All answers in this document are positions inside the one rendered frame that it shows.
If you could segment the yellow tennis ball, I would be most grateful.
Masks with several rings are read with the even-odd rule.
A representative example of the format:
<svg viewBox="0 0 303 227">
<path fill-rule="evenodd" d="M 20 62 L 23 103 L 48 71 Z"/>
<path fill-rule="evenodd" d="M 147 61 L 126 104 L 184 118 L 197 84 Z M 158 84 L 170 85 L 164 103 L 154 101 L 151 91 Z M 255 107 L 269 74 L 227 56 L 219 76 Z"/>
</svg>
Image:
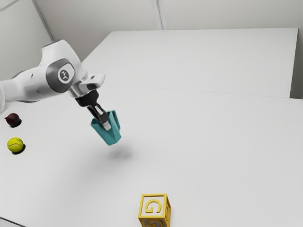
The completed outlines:
<svg viewBox="0 0 303 227">
<path fill-rule="evenodd" d="M 12 152 L 12 153 L 18 153 L 20 152 L 24 147 L 23 140 L 18 137 L 13 137 L 8 140 L 7 142 L 7 148 Z"/>
</svg>

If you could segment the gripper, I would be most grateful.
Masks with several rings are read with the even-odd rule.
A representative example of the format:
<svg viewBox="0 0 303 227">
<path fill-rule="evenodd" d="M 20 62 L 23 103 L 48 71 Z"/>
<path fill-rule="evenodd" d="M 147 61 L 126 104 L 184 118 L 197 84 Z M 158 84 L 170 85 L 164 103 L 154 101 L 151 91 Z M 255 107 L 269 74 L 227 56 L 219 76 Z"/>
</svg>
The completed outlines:
<svg viewBox="0 0 303 227">
<path fill-rule="evenodd" d="M 98 119 L 98 121 L 102 125 L 102 127 L 106 131 L 108 131 L 111 129 L 111 125 L 108 121 L 108 115 L 107 115 L 106 111 L 97 103 L 98 97 L 99 97 L 98 91 L 92 90 L 92 91 L 88 92 L 87 94 L 83 95 L 82 97 L 76 98 L 75 100 L 81 107 L 94 106 L 96 118 Z"/>
</svg>

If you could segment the dark red fruit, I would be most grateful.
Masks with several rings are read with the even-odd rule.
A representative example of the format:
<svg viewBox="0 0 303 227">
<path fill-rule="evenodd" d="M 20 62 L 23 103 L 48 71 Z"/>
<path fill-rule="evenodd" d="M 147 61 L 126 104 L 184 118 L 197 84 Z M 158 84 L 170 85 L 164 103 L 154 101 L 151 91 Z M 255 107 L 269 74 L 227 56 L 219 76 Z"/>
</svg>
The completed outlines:
<svg viewBox="0 0 303 227">
<path fill-rule="evenodd" d="M 20 122 L 20 117 L 16 113 L 10 113 L 7 117 L 5 117 L 5 120 L 9 126 L 15 126 Z"/>
</svg>

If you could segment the teal faceted mug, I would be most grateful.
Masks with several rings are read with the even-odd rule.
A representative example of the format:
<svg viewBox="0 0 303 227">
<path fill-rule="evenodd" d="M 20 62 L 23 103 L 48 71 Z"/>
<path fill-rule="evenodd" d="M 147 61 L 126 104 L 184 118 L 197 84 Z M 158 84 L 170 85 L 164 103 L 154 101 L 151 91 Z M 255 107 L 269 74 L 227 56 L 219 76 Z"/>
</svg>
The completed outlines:
<svg viewBox="0 0 303 227">
<path fill-rule="evenodd" d="M 120 124 L 115 110 L 107 112 L 108 123 L 111 126 L 109 130 L 105 130 L 104 127 L 98 122 L 97 119 L 92 119 L 90 125 L 96 131 L 96 133 L 103 139 L 103 141 L 111 146 L 116 144 L 121 139 Z"/>
</svg>

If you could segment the yellow letter block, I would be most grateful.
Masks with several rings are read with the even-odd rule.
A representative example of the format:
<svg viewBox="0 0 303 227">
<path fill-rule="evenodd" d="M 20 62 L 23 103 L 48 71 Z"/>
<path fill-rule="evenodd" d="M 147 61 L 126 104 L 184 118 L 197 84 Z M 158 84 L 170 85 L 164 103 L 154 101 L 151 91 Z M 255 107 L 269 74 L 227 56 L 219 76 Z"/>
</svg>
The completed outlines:
<svg viewBox="0 0 303 227">
<path fill-rule="evenodd" d="M 142 194 L 138 219 L 142 227 L 170 227 L 171 205 L 166 193 Z"/>
</svg>

